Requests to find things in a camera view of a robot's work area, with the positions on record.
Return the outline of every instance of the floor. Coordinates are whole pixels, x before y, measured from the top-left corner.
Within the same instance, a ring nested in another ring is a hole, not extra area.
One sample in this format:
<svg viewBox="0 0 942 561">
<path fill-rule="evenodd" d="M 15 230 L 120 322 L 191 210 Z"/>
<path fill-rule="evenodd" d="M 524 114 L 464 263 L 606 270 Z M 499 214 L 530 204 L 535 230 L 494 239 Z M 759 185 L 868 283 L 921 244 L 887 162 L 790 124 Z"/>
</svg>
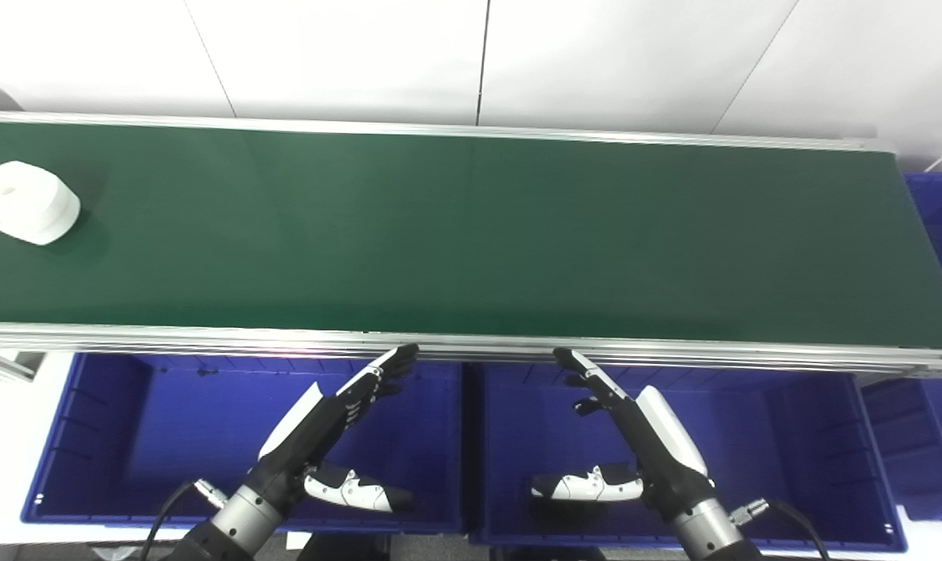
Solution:
<svg viewBox="0 0 942 561">
<path fill-rule="evenodd" d="M 101 544 L 104 554 L 121 544 Z M 171 551 L 167 545 L 153 547 L 150 561 L 158 561 Z M 688 559 L 680 551 L 641 549 L 602 550 L 609 560 L 681 561 Z M 295 561 L 299 551 L 288 551 L 284 534 L 273 536 L 256 555 L 256 561 Z M 128 557 L 101 558 L 93 546 L 87 544 L 30 544 L 19 547 L 15 561 L 122 561 L 135 560 L 139 551 L 133 550 Z M 392 561 L 489 561 L 489 550 L 485 546 L 471 545 L 463 536 L 393 536 L 391 540 Z"/>
</svg>

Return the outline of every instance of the connector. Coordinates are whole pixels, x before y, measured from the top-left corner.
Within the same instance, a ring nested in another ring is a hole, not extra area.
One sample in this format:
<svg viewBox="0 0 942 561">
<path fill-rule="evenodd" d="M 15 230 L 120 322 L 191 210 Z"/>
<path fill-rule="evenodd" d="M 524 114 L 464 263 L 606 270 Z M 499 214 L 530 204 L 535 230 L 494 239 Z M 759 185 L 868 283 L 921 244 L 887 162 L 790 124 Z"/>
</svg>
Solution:
<svg viewBox="0 0 942 561">
<path fill-rule="evenodd" d="M 228 503 L 228 495 L 222 493 L 218 487 L 211 485 L 206 479 L 197 479 L 196 482 L 193 482 L 193 487 L 218 510 L 224 508 L 225 503 Z"/>
<path fill-rule="evenodd" d="M 730 522 L 740 528 L 755 518 L 758 518 L 767 509 L 769 509 L 769 502 L 767 500 L 753 500 L 740 508 L 735 508 L 734 511 L 730 513 Z"/>
</svg>

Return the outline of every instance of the green conveyor belt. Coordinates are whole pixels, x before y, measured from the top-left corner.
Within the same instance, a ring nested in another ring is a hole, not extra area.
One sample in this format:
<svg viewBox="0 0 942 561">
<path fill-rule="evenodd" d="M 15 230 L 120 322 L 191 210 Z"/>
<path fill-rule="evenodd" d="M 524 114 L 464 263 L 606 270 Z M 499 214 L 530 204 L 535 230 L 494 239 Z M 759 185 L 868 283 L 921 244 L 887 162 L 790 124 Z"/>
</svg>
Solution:
<svg viewBox="0 0 942 561">
<path fill-rule="evenodd" d="M 0 322 L 942 348 L 889 153 L 0 124 L 83 202 Z"/>
</svg>

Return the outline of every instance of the white object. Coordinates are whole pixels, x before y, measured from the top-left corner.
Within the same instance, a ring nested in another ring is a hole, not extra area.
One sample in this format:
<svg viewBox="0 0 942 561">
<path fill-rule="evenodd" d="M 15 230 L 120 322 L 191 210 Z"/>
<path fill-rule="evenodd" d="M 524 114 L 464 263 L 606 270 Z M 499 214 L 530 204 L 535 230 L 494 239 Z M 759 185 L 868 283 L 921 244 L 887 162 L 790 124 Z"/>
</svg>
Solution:
<svg viewBox="0 0 942 561">
<path fill-rule="evenodd" d="M 543 494 L 531 489 L 534 497 Z M 602 468 L 593 467 L 585 477 L 566 475 L 561 477 L 550 498 L 554 500 L 616 502 L 639 499 L 644 494 L 644 482 L 634 479 L 631 482 L 606 483 L 602 477 Z"/>
<path fill-rule="evenodd" d="M 23 162 L 0 164 L 0 231 L 47 245 L 79 217 L 79 197 L 50 171 Z"/>
<path fill-rule="evenodd" d="M 645 387 L 637 395 L 637 406 L 644 413 L 647 422 L 664 443 L 668 453 L 686 468 L 694 469 L 706 475 L 706 462 L 699 454 L 699 448 L 693 443 L 689 433 L 665 401 L 661 392 L 654 386 Z"/>
<path fill-rule="evenodd" d="M 352 469 L 346 475 L 345 482 L 339 488 L 330 487 L 319 482 L 311 475 L 304 478 L 304 492 L 316 499 L 320 499 L 340 506 L 352 506 L 364 510 L 378 512 L 392 512 L 391 502 L 381 485 L 360 485 L 360 476 Z"/>
</svg>

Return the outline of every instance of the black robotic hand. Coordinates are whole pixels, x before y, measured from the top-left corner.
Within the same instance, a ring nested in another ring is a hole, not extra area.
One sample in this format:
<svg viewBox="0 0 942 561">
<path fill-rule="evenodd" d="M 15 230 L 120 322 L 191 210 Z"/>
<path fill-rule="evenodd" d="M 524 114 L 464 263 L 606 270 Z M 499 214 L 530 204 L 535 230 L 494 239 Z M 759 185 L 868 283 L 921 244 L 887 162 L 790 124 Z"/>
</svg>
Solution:
<svg viewBox="0 0 942 561">
<path fill-rule="evenodd" d="M 574 402 L 579 415 L 606 411 L 640 464 L 598 465 L 560 477 L 535 477 L 532 494 L 553 500 L 610 502 L 640 498 L 678 536 L 693 560 L 759 559 L 717 500 L 706 462 L 671 406 L 654 386 L 634 399 L 578 351 L 557 348 L 557 365 L 573 370 L 568 386 L 592 395 Z"/>
<path fill-rule="evenodd" d="M 418 345 L 392 348 L 372 360 L 335 395 L 314 383 L 277 424 L 242 487 L 224 507 L 176 546 L 171 561 L 249 561 L 306 496 L 343 506 L 397 512 L 411 494 L 324 462 L 332 446 L 379 397 L 400 391 Z"/>
</svg>

